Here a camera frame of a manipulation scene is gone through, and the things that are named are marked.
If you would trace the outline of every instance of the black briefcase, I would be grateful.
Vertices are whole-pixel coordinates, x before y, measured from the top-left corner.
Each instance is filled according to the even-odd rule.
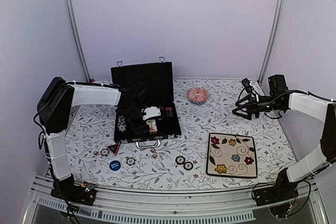
[[[161,117],[147,121],[150,132],[135,134],[130,130],[130,120],[117,114],[114,141],[116,143],[136,143],[138,148],[158,147],[161,140],[181,137],[181,128],[174,104],[173,70],[171,62],[147,63],[139,65],[121,66],[111,68],[112,82],[121,86],[130,86],[136,81],[145,84],[151,93],[146,105],[160,108]],[[125,129],[119,128],[123,123]],[[140,144],[144,141],[157,141],[153,145]]]

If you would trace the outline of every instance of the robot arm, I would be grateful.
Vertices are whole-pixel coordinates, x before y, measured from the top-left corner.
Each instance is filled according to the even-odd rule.
[[[145,122],[147,119],[160,116],[160,109],[156,107],[145,108],[142,112],[140,104],[145,103],[148,95],[148,88],[141,82],[137,82],[131,90],[126,90],[105,84],[66,82],[60,77],[52,80],[38,103],[36,116],[39,116],[43,129],[40,138],[44,140],[54,179],[53,196],[87,205],[92,205],[95,197],[94,190],[91,190],[90,195],[83,194],[83,190],[74,185],[69,168],[65,136],[71,108],[93,104],[117,105],[117,113],[131,120],[131,130],[141,134],[149,130]]]
[[[233,113],[251,120],[252,114],[259,117],[260,112],[286,112],[291,109],[323,122],[324,129],[319,145],[302,160],[280,171],[273,187],[254,190],[254,198],[259,206],[297,196],[299,182],[320,173],[336,161],[336,103],[311,93],[289,91],[284,76],[275,75],[268,80],[270,96],[260,96],[249,81],[244,79],[242,83],[248,95],[237,101]]]

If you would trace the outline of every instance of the blue round coaster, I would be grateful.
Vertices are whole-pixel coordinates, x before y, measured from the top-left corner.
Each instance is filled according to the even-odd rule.
[[[113,171],[117,171],[117,170],[119,170],[120,167],[121,167],[121,164],[120,164],[119,161],[112,161],[112,162],[110,163],[110,169],[113,170]]]

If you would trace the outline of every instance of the pink bowl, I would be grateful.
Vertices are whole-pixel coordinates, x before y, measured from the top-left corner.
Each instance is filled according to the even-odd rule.
[[[192,103],[201,105],[208,100],[209,93],[203,88],[192,88],[188,90],[187,97]]]

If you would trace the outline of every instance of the table surface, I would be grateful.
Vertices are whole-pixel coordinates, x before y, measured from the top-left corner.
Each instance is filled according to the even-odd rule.
[[[252,82],[262,93],[257,82]],[[208,101],[193,105],[186,97],[192,87],[209,91]],[[135,144],[122,144],[117,156],[94,156],[114,144],[115,107],[81,106],[66,135],[66,147],[71,172],[78,181],[99,185],[155,190],[212,190],[251,186],[274,182],[284,167],[296,162],[288,140],[278,122],[263,114],[252,121],[231,113],[242,85],[239,80],[174,80],[174,102],[181,125],[182,137],[162,140],[156,149],[137,149]],[[205,173],[209,133],[252,136],[255,140],[258,177],[221,178]],[[177,166],[177,156],[194,164],[186,171]],[[127,159],[135,164],[128,165]],[[114,172],[112,161],[121,168]]]

